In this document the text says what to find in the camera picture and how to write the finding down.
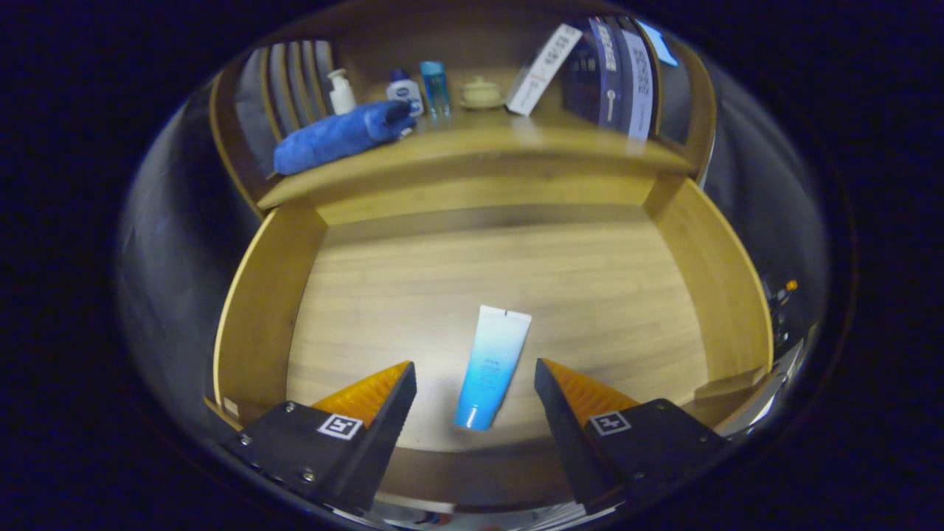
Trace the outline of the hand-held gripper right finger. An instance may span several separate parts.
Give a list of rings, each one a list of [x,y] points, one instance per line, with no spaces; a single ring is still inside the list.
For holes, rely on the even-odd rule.
[[[664,398],[638,401],[540,358],[537,392],[574,500],[587,510],[647,510],[729,457],[731,444]]]

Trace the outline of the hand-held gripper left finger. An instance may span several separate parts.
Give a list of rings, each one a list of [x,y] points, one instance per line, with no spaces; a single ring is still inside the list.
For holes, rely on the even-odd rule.
[[[221,446],[283,490],[363,516],[373,507],[416,389],[415,365],[403,361],[312,406],[278,403]]]

